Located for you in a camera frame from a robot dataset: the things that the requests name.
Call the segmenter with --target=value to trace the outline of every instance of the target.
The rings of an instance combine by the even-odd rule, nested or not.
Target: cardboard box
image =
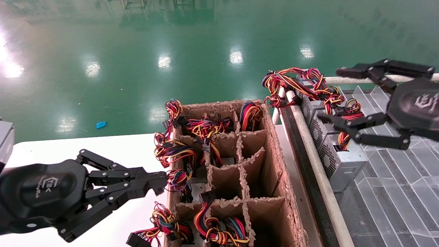
[[[222,158],[233,157],[236,164],[215,167],[210,153],[205,152],[205,172],[199,172],[198,177],[194,178],[193,195],[213,190],[217,199],[206,216],[219,220],[226,217],[241,219],[245,224],[246,236],[250,239],[250,247],[309,246],[268,107],[261,101],[254,101],[263,109],[259,130],[241,132],[238,116],[244,102],[184,105],[186,119],[201,119],[203,114],[216,116],[219,113],[222,118],[229,116],[234,120],[234,131],[216,135],[214,144]],[[173,135],[175,139],[194,147],[199,155],[202,154],[196,140],[184,135],[180,128]],[[171,169],[182,166],[176,162]],[[201,203],[196,195],[192,203],[182,203],[180,193],[170,193],[168,208],[177,220],[191,223],[200,211]],[[211,246],[199,237],[193,223],[191,226],[196,238],[195,246]]]

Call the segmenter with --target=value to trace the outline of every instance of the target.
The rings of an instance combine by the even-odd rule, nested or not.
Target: table surface
[[[294,165],[291,146],[286,139],[282,125],[276,125],[276,131],[281,143],[282,153],[287,163],[288,172],[305,230],[308,233],[311,246],[319,246],[319,237],[312,212],[306,199],[306,193],[301,188],[300,176]],[[74,159],[79,150],[87,149],[111,159],[126,167],[142,166],[147,172],[165,171],[156,160],[153,134],[124,135],[96,138],[77,138],[52,141],[22,142],[14,145],[7,167],[17,167],[33,163],[59,163],[66,159]],[[147,229],[154,202],[167,203],[167,193],[156,197],[151,191],[145,198],[128,201],[120,209],[114,211],[106,219],[84,233],[72,243],[65,242],[59,237],[55,228],[40,229],[27,234],[8,234],[0,236],[2,246],[8,247],[84,247],[84,246],[124,246],[130,232]]]

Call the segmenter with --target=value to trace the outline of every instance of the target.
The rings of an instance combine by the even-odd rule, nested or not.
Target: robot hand
[[[431,81],[435,69],[430,66],[383,59],[373,64],[357,64],[353,68],[338,68],[339,76],[371,79],[384,91],[391,94],[386,113],[376,113],[354,121],[338,116],[318,117],[334,124],[334,129],[343,131],[356,142],[366,145],[395,149],[407,149],[411,135],[419,135],[439,141],[439,84]],[[397,85],[386,77],[393,73],[414,78]],[[399,133],[399,137],[362,134],[364,128],[389,122]]]
[[[88,173],[84,164],[98,171]],[[149,189],[159,195],[166,184],[165,172],[126,168],[85,149],[76,160],[6,168],[0,174],[0,235],[55,227],[72,242],[128,200]]]

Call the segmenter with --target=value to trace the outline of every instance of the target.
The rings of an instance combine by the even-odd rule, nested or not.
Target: epoxy floor
[[[164,104],[264,98],[269,69],[439,65],[439,2],[1,0],[0,116],[16,142],[151,133]],[[95,124],[108,126],[96,130]]]

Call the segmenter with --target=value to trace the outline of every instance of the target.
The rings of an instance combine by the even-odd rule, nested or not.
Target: metal casing
[[[334,129],[334,125],[332,123],[323,123],[322,120],[317,117],[319,113],[324,114],[325,110],[317,110],[313,119],[311,120],[311,124],[309,125],[309,132],[313,137],[314,144],[318,152],[320,151],[323,141],[326,139],[328,134],[340,133]]]
[[[302,110],[303,117],[305,118],[305,122],[308,126],[311,123],[316,111],[324,108],[325,107],[322,100],[311,101],[309,97],[306,97],[305,95],[302,96],[302,104],[300,105],[300,109]]]
[[[337,152],[338,134],[329,134],[319,151],[320,160],[334,192],[343,191],[367,162],[366,154],[353,140],[348,151]]]

